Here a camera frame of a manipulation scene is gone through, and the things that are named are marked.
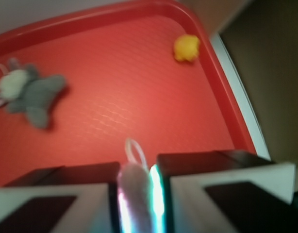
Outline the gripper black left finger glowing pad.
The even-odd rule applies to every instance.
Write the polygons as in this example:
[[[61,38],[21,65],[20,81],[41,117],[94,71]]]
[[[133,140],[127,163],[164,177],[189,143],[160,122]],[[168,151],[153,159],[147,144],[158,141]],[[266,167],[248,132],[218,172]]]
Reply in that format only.
[[[0,233],[119,233],[117,162],[39,168],[0,187]]]

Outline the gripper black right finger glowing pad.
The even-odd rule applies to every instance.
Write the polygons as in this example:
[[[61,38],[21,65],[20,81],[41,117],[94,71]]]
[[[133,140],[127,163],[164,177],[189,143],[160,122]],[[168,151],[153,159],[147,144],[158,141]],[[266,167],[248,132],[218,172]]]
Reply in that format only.
[[[244,150],[159,154],[166,233],[298,233],[296,167]]]

